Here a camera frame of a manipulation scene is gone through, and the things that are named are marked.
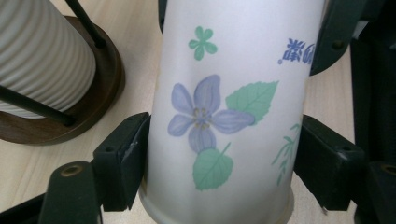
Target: floral pattern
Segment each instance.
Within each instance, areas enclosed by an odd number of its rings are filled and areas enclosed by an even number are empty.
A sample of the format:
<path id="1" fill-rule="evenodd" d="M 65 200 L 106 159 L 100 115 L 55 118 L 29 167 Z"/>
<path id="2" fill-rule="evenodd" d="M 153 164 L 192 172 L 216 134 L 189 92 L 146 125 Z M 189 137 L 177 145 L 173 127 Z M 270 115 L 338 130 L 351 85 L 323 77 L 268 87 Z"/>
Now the floral pattern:
<path id="1" fill-rule="evenodd" d="M 195 49 L 194 58 L 197 61 L 201 61 L 204 58 L 205 51 L 214 54 L 218 51 L 218 47 L 207 40 L 213 36 L 211 29 L 204 30 L 201 26 L 195 29 L 195 35 L 198 40 L 191 40 L 189 42 L 190 49 Z"/>
<path id="2" fill-rule="evenodd" d="M 197 85 L 193 100 L 182 84 L 177 83 L 173 88 L 172 106 L 179 114 L 170 121 L 168 132 L 173 136 L 182 136 L 192 127 L 189 144 L 196 153 L 216 147 L 213 128 L 221 133 L 236 133 L 255 121 L 254 116 L 242 111 L 219 111 L 219 84 L 218 75 L 206 77 Z"/>

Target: green flower print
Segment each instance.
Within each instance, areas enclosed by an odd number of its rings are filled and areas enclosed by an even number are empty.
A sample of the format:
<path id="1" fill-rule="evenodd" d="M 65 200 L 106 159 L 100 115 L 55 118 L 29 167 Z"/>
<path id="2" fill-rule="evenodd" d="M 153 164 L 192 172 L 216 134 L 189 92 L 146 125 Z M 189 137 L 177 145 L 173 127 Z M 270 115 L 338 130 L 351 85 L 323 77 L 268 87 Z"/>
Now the green flower print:
<path id="1" fill-rule="evenodd" d="M 195 29 L 195 35 L 198 40 L 193 39 L 189 42 L 190 49 L 195 49 L 195 60 L 201 61 L 204 58 L 205 51 L 210 54 L 214 54 L 218 51 L 218 47 L 216 47 L 216 45 L 207 41 L 213 35 L 213 31 L 211 29 L 204 30 L 201 26 L 198 26 Z"/>

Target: black metal rod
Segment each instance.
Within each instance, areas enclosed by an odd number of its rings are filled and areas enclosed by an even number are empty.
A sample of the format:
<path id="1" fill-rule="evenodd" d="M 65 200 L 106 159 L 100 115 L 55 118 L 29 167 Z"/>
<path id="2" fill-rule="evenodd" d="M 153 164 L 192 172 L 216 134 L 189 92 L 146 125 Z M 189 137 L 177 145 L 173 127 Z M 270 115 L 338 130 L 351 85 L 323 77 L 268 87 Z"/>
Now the black metal rod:
<path id="1" fill-rule="evenodd" d="M 54 119 L 61 122 L 65 126 L 72 125 L 75 119 L 65 113 L 62 113 L 47 105 L 43 105 L 27 96 L 11 91 L 3 86 L 0 86 L 0 100 L 19 108 L 31 111 L 37 115 L 44 116 L 48 119 Z"/>
<path id="2" fill-rule="evenodd" d="M 76 14 L 79 21 L 84 26 L 85 30 L 91 36 L 93 42 L 95 42 L 95 46 L 99 49 L 103 48 L 106 45 L 106 41 L 99 35 L 95 26 L 93 25 L 91 19 L 88 17 L 84 8 L 82 8 L 81 4 L 78 0 L 65 0 L 67 5 L 70 6 L 72 11 Z"/>

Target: green leaf print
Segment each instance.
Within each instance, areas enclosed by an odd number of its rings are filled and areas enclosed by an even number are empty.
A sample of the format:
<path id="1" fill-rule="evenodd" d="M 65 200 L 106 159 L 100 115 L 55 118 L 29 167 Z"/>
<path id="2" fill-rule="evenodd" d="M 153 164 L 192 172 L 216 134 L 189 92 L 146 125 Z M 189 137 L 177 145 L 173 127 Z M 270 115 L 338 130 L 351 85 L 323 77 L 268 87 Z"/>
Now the green leaf print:
<path id="1" fill-rule="evenodd" d="M 224 153 L 230 144 L 222 152 L 210 148 L 198 155 L 192 172 L 198 190 L 216 189 L 228 180 L 233 171 L 233 160 Z"/>
<path id="2" fill-rule="evenodd" d="M 229 109 L 247 112 L 257 124 L 268 113 L 278 82 L 248 84 L 226 98 Z"/>

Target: metal screw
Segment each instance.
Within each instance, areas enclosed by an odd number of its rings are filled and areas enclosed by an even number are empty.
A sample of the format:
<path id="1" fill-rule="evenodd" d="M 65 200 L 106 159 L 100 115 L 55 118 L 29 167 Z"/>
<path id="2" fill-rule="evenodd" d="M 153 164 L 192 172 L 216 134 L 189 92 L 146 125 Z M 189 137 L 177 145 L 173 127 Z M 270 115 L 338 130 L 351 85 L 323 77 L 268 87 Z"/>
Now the metal screw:
<path id="1" fill-rule="evenodd" d="M 383 164 L 381 168 L 390 175 L 396 175 L 396 166 Z"/>
<path id="2" fill-rule="evenodd" d="M 80 165 L 70 165 L 61 171 L 61 176 L 69 177 L 79 174 L 84 168 Z"/>

